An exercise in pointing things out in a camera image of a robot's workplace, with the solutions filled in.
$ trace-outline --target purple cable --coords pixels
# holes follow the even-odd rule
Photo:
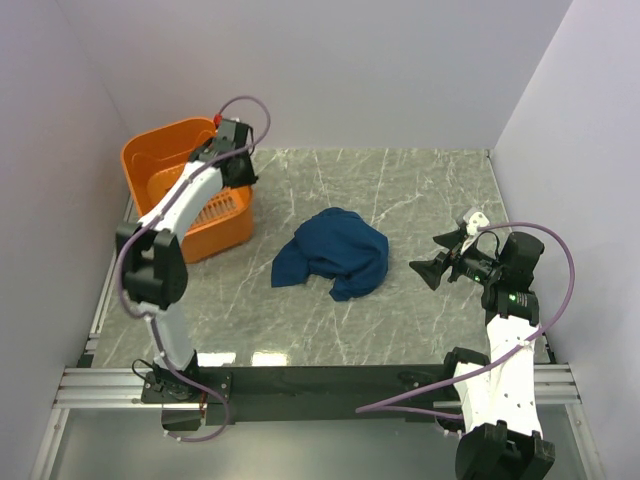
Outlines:
[[[526,341],[530,342],[540,337],[541,335],[546,333],[551,327],[553,327],[558,321],[558,319],[562,316],[564,311],[567,309],[567,305],[569,305],[569,301],[571,300],[571,295],[573,295],[573,287],[576,281],[575,264],[573,262],[573,256],[571,255],[571,251],[569,251],[569,247],[567,246],[565,241],[560,237],[560,235],[558,235],[556,232],[554,232],[553,230],[547,227],[543,227],[542,225],[538,225],[536,223],[529,223],[529,222],[508,222],[508,223],[500,223],[497,225],[490,225],[488,227],[480,228],[479,230],[480,231],[497,230],[499,228],[507,228],[507,227],[535,228],[537,230],[541,230],[551,235],[560,244],[560,247],[562,247],[562,250],[564,250],[564,253],[567,257],[567,263],[569,264],[569,286],[567,287],[567,293],[564,296],[564,300],[562,301],[560,308],[558,308],[558,311],[551,318],[551,320],[546,325],[540,327],[535,333],[527,337]],[[411,390],[410,392],[396,395],[395,397],[387,398],[386,400],[380,400],[379,402],[372,403],[370,405],[364,405],[362,407],[357,408],[356,413],[377,412],[377,411],[380,411],[381,409],[387,409],[393,403],[401,402],[403,400],[408,400],[417,395],[422,395],[423,393],[427,393],[427,392],[433,392],[434,390],[448,387],[455,383],[463,382],[465,380],[469,380],[470,378],[476,377],[478,375],[482,375],[483,373],[486,373],[496,368],[497,366],[502,365],[504,362],[506,362],[511,357],[513,357],[516,353],[522,350],[522,348],[523,347],[521,345],[518,345],[513,350],[510,350],[509,352],[505,353],[502,357],[491,362],[486,367],[482,367],[478,370],[474,370],[473,372],[469,372],[455,378],[450,378],[448,380],[443,380],[441,382],[432,383],[431,385],[425,385],[424,387],[416,388],[415,390]],[[403,410],[400,410],[400,411],[411,411],[411,410],[406,410],[407,408],[411,408],[411,407],[397,407],[397,408],[403,408]],[[443,418],[447,418],[447,417],[444,417],[444,415],[449,415],[443,412],[432,412],[428,410],[425,410],[423,412],[418,411],[413,413],[425,413],[425,414],[434,415],[434,416],[443,417]]]
[[[230,152],[226,152],[220,155],[215,156],[212,160],[208,161],[207,163],[205,163],[204,165],[202,165],[201,167],[199,167],[198,169],[194,170],[193,173],[191,175],[189,175],[187,177],[187,179],[185,179],[176,189],[176,191],[173,193],[173,195],[171,196],[171,198],[169,198],[169,200],[167,200],[167,203],[165,204],[165,206],[160,210],[160,213],[158,214],[158,216],[156,216],[155,218],[153,218],[147,225],[143,226],[140,228],[140,230],[138,230],[136,233],[134,233],[131,238],[129,240],[127,240],[125,242],[125,244],[122,247],[122,250],[120,250],[120,253],[118,254],[118,258],[116,259],[116,264],[115,264],[115,275],[116,275],[116,289],[118,292],[118,298],[120,299],[120,303],[122,304],[122,307],[124,308],[124,310],[133,318],[143,318],[145,316],[149,316],[150,319],[150,324],[151,324],[151,331],[153,332],[153,339],[154,342],[156,344],[156,347],[158,348],[158,352],[160,352],[160,355],[164,354],[163,356],[163,360],[165,362],[165,364],[167,365],[167,368],[169,369],[169,371],[179,380],[183,381],[184,383],[191,385],[192,387],[195,387],[199,390],[201,390],[204,393],[207,393],[209,395],[212,395],[214,398],[216,398],[218,401],[220,401],[220,403],[222,403],[224,410],[225,410],[225,419],[224,422],[222,423],[222,425],[213,433],[209,434],[209,435],[205,435],[203,437],[180,437],[174,433],[168,433],[168,435],[172,438],[175,438],[179,441],[182,442],[190,442],[190,443],[196,443],[196,442],[205,442],[207,440],[211,440],[214,437],[217,437],[218,435],[220,435],[224,429],[227,427],[227,425],[229,425],[229,422],[231,421],[231,410],[229,408],[229,403],[227,402],[227,400],[220,395],[218,392],[216,392],[215,390],[202,385],[198,382],[195,382],[193,380],[191,380],[190,378],[185,377],[184,375],[182,375],[178,369],[175,367],[175,365],[173,363],[171,363],[171,360],[166,356],[166,352],[164,350],[164,345],[162,343],[162,338],[160,337],[160,332],[158,331],[158,326],[156,324],[156,318],[155,316],[151,313],[151,312],[144,312],[144,311],[137,311],[135,310],[135,308],[129,303],[128,299],[126,298],[125,294],[124,294],[124,286],[122,285],[122,267],[124,264],[124,259],[127,256],[127,253],[129,252],[129,250],[131,249],[131,246],[142,236],[144,235],[147,231],[151,230],[153,227],[155,227],[158,222],[160,222],[162,220],[162,218],[164,218],[165,214],[169,211],[169,209],[176,203],[176,201],[178,201],[178,198],[180,198],[180,195],[182,195],[182,193],[184,193],[184,191],[187,189],[187,187],[189,186],[189,184],[198,176],[200,175],[203,171],[205,171],[206,169],[216,165],[217,163],[221,162],[222,160],[226,160],[227,158],[233,157],[235,155],[238,155],[239,153],[244,153],[244,152],[248,152],[250,149],[254,148],[256,145],[258,145],[263,139],[264,137],[267,136],[267,133],[269,133],[269,129],[271,128],[271,114],[269,113],[269,109],[267,109],[267,106],[258,98],[253,97],[251,95],[240,95],[238,97],[232,98],[231,100],[229,100],[227,103],[225,103],[221,108],[220,111],[218,113],[222,114],[227,107],[229,107],[229,105],[239,101],[239,100],[250,100],[256,104],[258,104],[258,106],[262,109],[262,111],[265,114],[266,117],[266,125],[264,128],[264,131],[262,132],[262,134],[260,134],[258,136],[258,138],[256,138],[253,142],[245,145],[244,147],[238,148],[236,150],[232,150]]]

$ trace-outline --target purple hose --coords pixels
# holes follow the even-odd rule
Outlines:
[[[156,216],[155,218],[153,218],[147,225],[143,226],[140,228],[140,230],[138,230],[136,233],[134,233],[131,238],[129,240],[126,241],[126,243],[123,245],[122,250],[120,250],[120,253],[118,254],[118,258],[116,259],[116,265],[115,265],[115,275],[116,275],[116,290],[118,292],[118,298],[120,299],[120,303],[122,304],[122,307],[124,308],[124,310],[133,318],[143,318],[145,316],[149,316],[149,321],[151,324],[151,331],[153,332],[153,340],[156,344],[156,347],[158,349],[158,352],[160,352],[160,355],[165,355],[163,356],[163,360],[164,363],[167,365],[167,368],[169,369],[169,371],[179,380],[183,381],[184,383],[191,385],[192,387],[195,387],[199,390],[201,390],[204,393],[207,393],[209,395],[212,395],[213,397],[215,397],[218,401],[220,401],[220,403],[222,403],[224,410],[225,410],[225,419],[224,422],[222,423],[222,425],[220,426],[220,428],[218,428],[215,432],[209,434],[209,435],[205,435],[204,437],[180,437],[174,433],[169,433],[168,435],[170,437],[173,437],[177,440],[180,440],[182,442],[204,442],[207,440],[210,440],[214,437],[217,437],[218,435],[220,435],[223,430],[227,427],[227,425],[229,425],[229,422],[231,421],[231,410],[229,408],[229,403],[227,402],[227,400],[220,395],[218,392],[216,392],[215,390],[212,390],[211,388],[202,385],[198,382],[195,382],[193,380],[191,380],[190,378],[185,377],[184,375],[182,375],[178,369],[175,367],[175,365],[173,365],[173,363],[171,363],[171,360],[169,358],[166,357],[166,352],[164,350],[164,345],[162,343],[162,338],[160,338],[160,332],[158,331],[158,326],[156,324],[156,318],[155,316],[151,313],[151,312],[144,312],[144,311],[137,311],[128,301],[128,299],[126,298],[125,294],[124,294],[124,287],[122,285],[122,267],[124,264],[124,259],[127,256],[127,253],[129,252],[129,250],[131,249],[131,246],[142,236],[144,235],[147,231],[151,230],[153,227],[155,227],[158,222],[160,222],[162,220],[162,218],[164,217],[164,215],[169,211],[169,209],[176,203],[176,201],[178,200],[178,198],[180,198],[180,195],[182,195],[184,193],[184,191],[187,189],[187,187],[189,186],[189,184],[198,176],[200,175],[203,171],[205,171],[206,169],[215,166],[216,164],[218,164],[219,162],[221,162],[222,160],[226,160],[227,158],[233,157],[235,155],[238,155],[239,153],[244,153],[244,152],[248,152],[249,150],[251,150],[252,148],[254,148],[256,145],[258,145],[263,139],[264,137],[267,136],[267,133],[269,133],[269,129],[271,128],[271,114],[269,113],[269,110],[267,109],[267,106],[258,98],[253,97],[251,95],[240,95],[238,97],[232,98],[231,100],[229,100],[227,103],[225,103],[222,108],[220,108],[219,113],[221,114],[222,112],[224,112],[227,107],[229,107],[229,105],[239,101],[239,100],[250,100],[256,104],[258,104],[258,106],[262,109],[262,111],[265,114],[266,117],[266,125],[264,128],[264,131],[258,136],[258,138],[256,138],[253,142],[251,142],[250,144],[245,145],[242,148],[238,148],[236,150],[232,150],[230,152],[226,152],[220,155],[217,155],[216,157],[214,157],[212,160],[209,160],[207,163],[205,163],[204,165],[202,165],[200,168],[196,169],[193,173],[191,173],[191,175],[189,175],[189,177],[187,177],[186,180],[184,180],[176,189],[176,191],[173,193],[173,195],[167,200],[167,203],[165,204],[165,206],[160,210],[160,214],[158,214],[158,216]]]
[[[562,304],[560,305],[560,308],[558,308],[558,311],[551,318],[551,320],[546,325],[540,327],[535,333],[533,333],[532,335],[527,337],[526,341],[530,342],[530,341],[535,340],[536,338],[540,337],[541,335],[546,333],[551,327],[553,327],[556,324],[556,322],[558,321],[558,319],[562,316],[564,311],[567,309],[567,305],[569,305],[569,301],[571,300],[571,295],[573,295],[573,287],[574,287],[575,281],[576,281],[575,264],[573,262],[573,256],[571,255],[571,252],[569,251],[569,247],[567,246],[565,241],[560,237],[560,235],[558,235],[556,232],[554,232],[553,230],[551,230],[551,229],[549,229],[547,227],[543,227],[542,225],[538,225],[536,223],[529,223],[529,222],[508,222],[508,223],[500,223],[500,224],[497,224],[497,225],[490,225],[488,227],[481,228],[480,231],[496,230],[498,228],[507,228],[507,227],[535,228],[537,230],[542,230],[543,232],[548,233],[549,235],[551,235],[560,244],[560,246],[562,247],[562,250],[564,250],[564,254],[567,257],[567,263],[569,264],[569,286],[567,287],[567,293],[564,296],[564,300],[562,301]],[[403,393],[403,394],[400,394],[400,395],[396,395],[395,397],[387,398],[386,400],[380,400],[379,402],[372,403],[370,405],[364,405],[362,407],[357,408],[356,409],[356,413],[377,412],[377,411],[380,411],[380,410],[383,410],[383,409],[386,410],[393,403],[401,402],[403,400],[408,400],[408,399],[413,398],[413,397],[415,397],[417,395],[422,395],[423,393],[427,393],[427,392],[433,392],[434,390],[438,390],[440,388],[448,387],[448,386],[453,385],[455,383],[463,382],[463,381],[469,380],[470,378],[473,378],[475,376],[482,375],[483,373],[486,373],[486,372],[496,368],[497,366],[502,365],[504,362],[506,362],[511,357],[513,357],[516,353],[518,353],[520,350],[522,350],[522,348],[523,348],[522,346],[518,345],[513,350],[510,350],[509,352],[505,353],[502,357],[500,357],[499,359],[495,360],[494,362],[491,362],[486,367],[482,367],[482,368],[480,368],[478,370],[474,370],[473,372],[469,372],[469,373],[466,373],[464,375],[460,375],[459,377],[450,378],[448,380],[443,380],[441,382],[432,383],[431,385],[425,385],[424,387],[416,388],[415,390],[411,390],[410,392],[406,392],[406,393]],[[448,413],[432,412],[432,411],[427,411],[427,410],[422,411],[422,412],[418,411],[418,412],[414,412],[414,413],[425,413],[425,414],[428,414],[428,415],[433,415],[433,416],[443,417],[443,418],[448,418],[448,415],[450,415]]]

